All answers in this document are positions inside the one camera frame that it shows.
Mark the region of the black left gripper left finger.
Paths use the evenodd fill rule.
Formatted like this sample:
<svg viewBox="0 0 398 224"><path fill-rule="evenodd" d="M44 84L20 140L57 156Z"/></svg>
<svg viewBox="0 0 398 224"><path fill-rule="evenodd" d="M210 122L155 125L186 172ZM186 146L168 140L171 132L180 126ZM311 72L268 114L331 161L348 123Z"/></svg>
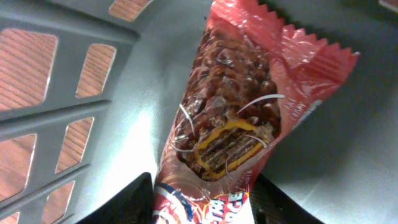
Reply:
<svg viewBox="0 0 398 224"><path fill-rule="evenodd" d="M152 178L145 172L78 224L152 223L153 205Z"/></svg>

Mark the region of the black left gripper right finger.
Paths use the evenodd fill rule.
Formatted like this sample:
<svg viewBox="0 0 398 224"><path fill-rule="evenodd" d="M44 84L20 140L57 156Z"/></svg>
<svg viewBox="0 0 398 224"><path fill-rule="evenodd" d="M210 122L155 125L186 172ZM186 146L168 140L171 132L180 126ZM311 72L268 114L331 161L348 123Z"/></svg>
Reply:
<svg viewBox="0 0 398 224"><path fill-rule="evenodd" d="M251 190L255 224L324 224L260 174Z"/></svg>

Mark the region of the red Top chocolate bar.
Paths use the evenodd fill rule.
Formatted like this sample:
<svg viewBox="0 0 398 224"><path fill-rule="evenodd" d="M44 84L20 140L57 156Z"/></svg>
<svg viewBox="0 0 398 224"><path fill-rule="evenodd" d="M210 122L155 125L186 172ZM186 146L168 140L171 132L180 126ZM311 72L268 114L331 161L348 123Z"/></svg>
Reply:
<svg viewBox="0 0 398 224"><path fill-rule="evenodd" d="M213 1L154 184L154 223L250 223L275 146L353 71L358 54L265 4Z"/></svg>

